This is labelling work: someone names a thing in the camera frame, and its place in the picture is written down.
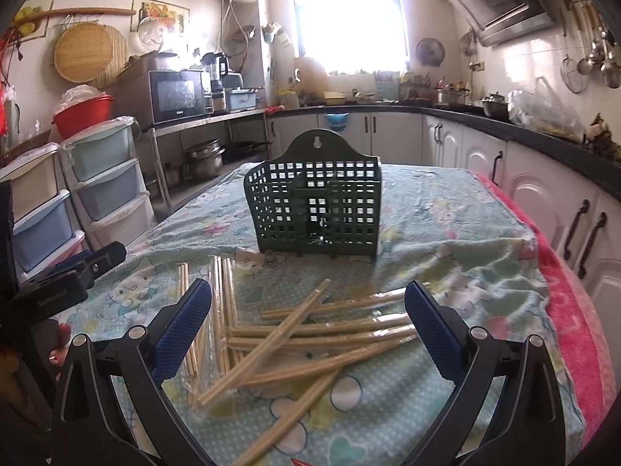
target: microwave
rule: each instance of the microwave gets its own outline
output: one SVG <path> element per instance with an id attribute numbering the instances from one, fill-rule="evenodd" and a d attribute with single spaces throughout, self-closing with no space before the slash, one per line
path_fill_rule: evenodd
<path id="1" fill-rule="evenodd" d="M 131 115 L 143 130 L 213 112 L 209 74 L 150 70 L 119 78 L 111 92 L 116 116 Z"/>

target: white cabinet door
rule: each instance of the white cabinet door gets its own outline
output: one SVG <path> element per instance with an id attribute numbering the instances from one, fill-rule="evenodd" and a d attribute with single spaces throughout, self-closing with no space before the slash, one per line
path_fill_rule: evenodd
<path id="1" fill-rule="evenodd" d="M 461 144 L 463 140 L 463 126 L 451 121 L 443 121 L 437 131 L 438 139 L 438 166 L 442 168 L 461 167 Z"/>
<path id="2" fill-rule="evenodd" d="M 576 271 L 582 279 L 585 290 L 591 296 L 602 323 L 619 391 L 621 389 L 621 327 L 619 327 L 621 205 L 606 193 L 600 193 L 593 214 L 594 219 L 589 225 L 589 234 L 581 251 L 581 258 L 576 263 Z"/>
<path id="3" fill-rule="evenodd" d="M 422 115 L 407 112 L 374 112 L 371 150 L 382 163 L 422 164 Z"/>
<path id="4" fill-rule="evenodd" d="M 295 140 L 296 136 L 308 130 L 319 127 L 316 114 L 290 115 L 287 117 L 274 117 L 268 121 L 269 138 L 272 142 L 270 157 L 277 158 L 282 155 Z"/>
<path id="5" fill-rule="evenodd" d="M 461 167 L 502 185 L 507 142 L 472 128 L 463 128 Z"/>
<path id="6" fill-rule="evenodd" d="M 598 188 L 555 160 L 513 142 L 507 144 L 504 165 L 502 189 L 572 267 L 594 218 Z"/>
<path id="7" fill-rule="evenodd" d="M 318 116 L 319 128 L 331 129 L 326 116 Z M 347 114 L 345 129 L 337 131 L 356 152 L 366 156 L 371 154 L 371 113 L 350 112 Z"/>
<path id="8" fill-rule="evenodd" d="M 422 164 L 424 166 L 440 166 L 439 165 L 439 145 L 437 142 L 438 129 L 442 121 L 437 117 L 425 115 L 423 117 L 423 152 Z"/>

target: green plastic basket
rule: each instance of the green plastic basket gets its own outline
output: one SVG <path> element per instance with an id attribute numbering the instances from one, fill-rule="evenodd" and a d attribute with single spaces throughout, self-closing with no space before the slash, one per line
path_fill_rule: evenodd
<path id="1" fill-rule="evenodd" d="M 244 177 L 259 250 L 375 256 L 381 163 L 336 133 L 310 130 Z"/>

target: blender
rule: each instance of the blender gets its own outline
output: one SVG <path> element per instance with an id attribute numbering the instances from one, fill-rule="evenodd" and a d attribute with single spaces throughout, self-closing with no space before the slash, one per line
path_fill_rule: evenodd
<path id="1" fill-rule="evenodd" d="M 208 52 L 201 59 L 201 65 L 209 74 L 211 83 L 211 94 L 213 98 L 213 113 L 224 113 L 227 111 L 227 102 L 224 97 L 221 76 L 229 74 L 229 61 L 224 52 Z"/>

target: screw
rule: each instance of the screw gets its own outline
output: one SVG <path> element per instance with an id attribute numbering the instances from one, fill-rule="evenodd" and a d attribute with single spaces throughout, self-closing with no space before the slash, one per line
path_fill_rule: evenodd
<path id="1" fill-rule="evenodd" d="M 86 336 L 85 335 L 77 335 L 73 339 L 73 345 L 75 345 L 76 347 L 79 347 L 80 345 L 84 345 L 85 343 L 86 343 Z"/>
<path id="2" fill-rule="evenodd" d="M 482 327 L 473 327 L 470 330 L 470 334 L 477 340 L 484 340 L 487 338 L 487 331 L 485 331 Z"/>
<path id="3" fill-rule="evenodd" d="M 145 332 L 146 330 L 144 326 L 137 325 L 129 330 L 129 337 L 132 340 L 137 340 L 138 338 L 142 338 L 145 335 Z"/>
<path id="4" fill-rule="evenodd" d="M 535 347 L 542 347 L 543 346 L 543 340 L 538 335 L 530 336 L 529 337 L 529 342 L 530 342 L 531 345 L 534 345 Z"/>

